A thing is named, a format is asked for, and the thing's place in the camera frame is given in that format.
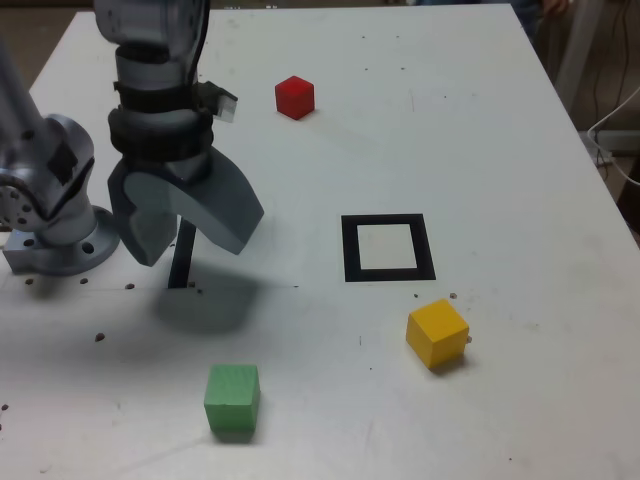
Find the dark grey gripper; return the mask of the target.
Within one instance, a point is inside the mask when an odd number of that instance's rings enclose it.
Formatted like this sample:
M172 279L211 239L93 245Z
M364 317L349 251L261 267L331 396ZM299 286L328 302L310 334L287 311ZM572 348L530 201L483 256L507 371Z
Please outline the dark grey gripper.
M165 164L134 167L122 158L108 189L121 240L144 266L153 266L169 247L179 219L238 255L264 215L243 172L215 148Z

